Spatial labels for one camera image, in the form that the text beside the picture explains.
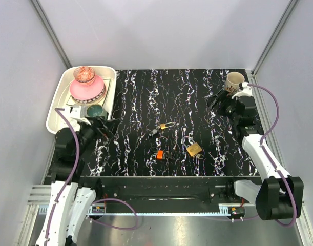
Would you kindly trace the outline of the orange black padlock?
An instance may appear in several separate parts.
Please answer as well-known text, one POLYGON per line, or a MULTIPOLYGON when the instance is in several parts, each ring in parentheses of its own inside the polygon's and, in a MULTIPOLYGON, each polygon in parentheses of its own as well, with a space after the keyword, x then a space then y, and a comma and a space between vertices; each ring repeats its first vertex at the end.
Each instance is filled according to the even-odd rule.
POLYGON ((165 160, 171 159, 173 156, 173 151, 159 150, 156 154, 156 159, 165 160))

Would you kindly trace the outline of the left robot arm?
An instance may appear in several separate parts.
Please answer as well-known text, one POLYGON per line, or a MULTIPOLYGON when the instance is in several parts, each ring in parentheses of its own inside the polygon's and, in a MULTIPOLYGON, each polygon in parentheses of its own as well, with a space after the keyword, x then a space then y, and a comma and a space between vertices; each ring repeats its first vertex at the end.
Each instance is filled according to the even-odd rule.
POLYGON ((50 201, 36 245, 76 245, 89 206, 102 199, 100 181, 81 180, 82 155, 94 139, 113 138, 120 119, 88 121, 79 131, 65 127, 55 135, 50 201))

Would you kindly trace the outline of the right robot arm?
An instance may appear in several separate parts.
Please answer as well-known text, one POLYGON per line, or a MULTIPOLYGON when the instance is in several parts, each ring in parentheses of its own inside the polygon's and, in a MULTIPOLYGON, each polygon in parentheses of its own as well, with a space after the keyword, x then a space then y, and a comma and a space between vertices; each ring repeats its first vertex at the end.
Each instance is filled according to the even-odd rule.
POLYGON ((266 144, 266 134, 256 121, 252 94, 234 96, 221 90, 205 100, 208 111, 228 118, 234 139, 249 155, 262 180, 260 186, 249 180, 234 181, 225 190, 226 200, 237 203, 244 198, 255 205, 260 219, 293 226, 301 215, 304 183, 284 169, 266 144))

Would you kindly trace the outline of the green ceramic cup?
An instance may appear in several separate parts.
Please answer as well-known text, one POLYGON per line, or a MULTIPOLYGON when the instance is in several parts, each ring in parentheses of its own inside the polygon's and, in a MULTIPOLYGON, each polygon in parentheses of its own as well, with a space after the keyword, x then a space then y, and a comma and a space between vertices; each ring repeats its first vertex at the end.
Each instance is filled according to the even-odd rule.
POLYGON ((90 105, 86 109, 86 116, 90 118, 108 118, 108 112, 99 104, 90 105))

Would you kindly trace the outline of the cream seashell mug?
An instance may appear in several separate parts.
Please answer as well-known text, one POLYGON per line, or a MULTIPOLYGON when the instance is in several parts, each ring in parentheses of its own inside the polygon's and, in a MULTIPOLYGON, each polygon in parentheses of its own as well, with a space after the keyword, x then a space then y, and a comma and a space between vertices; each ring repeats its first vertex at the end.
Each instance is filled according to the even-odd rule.
POLYGON ((245 77, 239 72, 230 72, 225 80, 224 90, 235 94, 239 90, 239 85, 245 82, 245 77))

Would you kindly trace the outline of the pink upturned bowl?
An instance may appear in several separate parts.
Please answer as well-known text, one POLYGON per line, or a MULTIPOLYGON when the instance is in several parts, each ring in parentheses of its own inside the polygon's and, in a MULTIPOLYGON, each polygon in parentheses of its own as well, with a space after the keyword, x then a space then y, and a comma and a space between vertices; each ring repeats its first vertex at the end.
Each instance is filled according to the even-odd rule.
POLYGON ((70 94, 72 97, 78 100, 89 100, 97 97, 104 89, 103 79, 96 75, 94 81, 85 85, 73 80, 70 84, 70 94))

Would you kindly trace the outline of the white plastic tray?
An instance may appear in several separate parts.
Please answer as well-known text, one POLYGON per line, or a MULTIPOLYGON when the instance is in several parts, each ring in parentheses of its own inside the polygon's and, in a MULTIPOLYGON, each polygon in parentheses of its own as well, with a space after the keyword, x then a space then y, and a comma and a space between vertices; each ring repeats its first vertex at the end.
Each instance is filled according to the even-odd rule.
MULTIPOLYGON (((107 86, 105 97, 102 98, 98 103, 101 104, 108 112, 108 120, 110 120, 113 113, 117 73, 115 69, 107 66, 91 65, 90 67, 94 69, 97 75, 103 78, 104 83, 107 86)), ((76 67, 72 67, 62 74, 54 93, 46 120, 46 128, 52 134, 56 134, 58 130, 67 127, 67 124, 64 122, 64 120, 54 110, 55 108, 64 108, 63 114, 69 120, 74 130, 77 131, 80 128, 77 121, 69 117, 69 108, 71 105, 75 104, 75 101, 72 100, 69 91, 70 83, 74 80, 73 72, 75 69, 76 67)))

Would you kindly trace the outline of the red patterned small bowl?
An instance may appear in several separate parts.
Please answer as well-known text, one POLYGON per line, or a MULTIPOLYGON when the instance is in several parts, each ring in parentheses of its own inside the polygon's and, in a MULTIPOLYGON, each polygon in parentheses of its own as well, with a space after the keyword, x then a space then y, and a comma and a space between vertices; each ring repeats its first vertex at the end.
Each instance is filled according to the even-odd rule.
POLYGON ((89 66, 81 66, 74 70, 73 76, 79 83, 88 84, 94 81, 95 71, 89 66))

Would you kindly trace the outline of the large brass padlock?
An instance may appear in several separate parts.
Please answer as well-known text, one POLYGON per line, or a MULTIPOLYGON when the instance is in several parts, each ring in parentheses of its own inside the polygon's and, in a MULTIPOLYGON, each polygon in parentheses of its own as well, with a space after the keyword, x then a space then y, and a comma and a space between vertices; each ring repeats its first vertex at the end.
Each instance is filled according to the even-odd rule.
POLYGON ((181 142, 191 157, 194 157, 203 151, 202 147, 189 136, 183 137, 181 142))

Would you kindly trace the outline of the small brass padlock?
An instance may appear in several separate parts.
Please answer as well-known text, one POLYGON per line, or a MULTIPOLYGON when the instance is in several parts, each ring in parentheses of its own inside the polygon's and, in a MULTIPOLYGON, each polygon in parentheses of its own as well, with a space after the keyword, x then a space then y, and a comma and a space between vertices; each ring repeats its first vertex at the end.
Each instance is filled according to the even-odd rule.
POLYGON ((175 125, 174 122, 167 122, 167 123, 160 124, 159 128, 160 128, 161 130, 164 130, 164 129, 173 127, 174 125, 175 125))

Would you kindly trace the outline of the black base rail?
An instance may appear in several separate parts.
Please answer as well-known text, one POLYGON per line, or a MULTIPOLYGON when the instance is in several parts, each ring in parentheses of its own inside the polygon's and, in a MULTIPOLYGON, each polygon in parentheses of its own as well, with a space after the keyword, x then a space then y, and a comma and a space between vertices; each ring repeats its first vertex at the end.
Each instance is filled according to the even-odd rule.
POLYGON ((259 177, 120 177, 83 176, 82 185, 97 186, 97 198, 106 198, 107 212, 124 213, 117 198, 129 204, 136 213, 212 213, 219 204, 240 206, 248 203, 234 193, 234 181, 250 180, 260 184, 259 177))

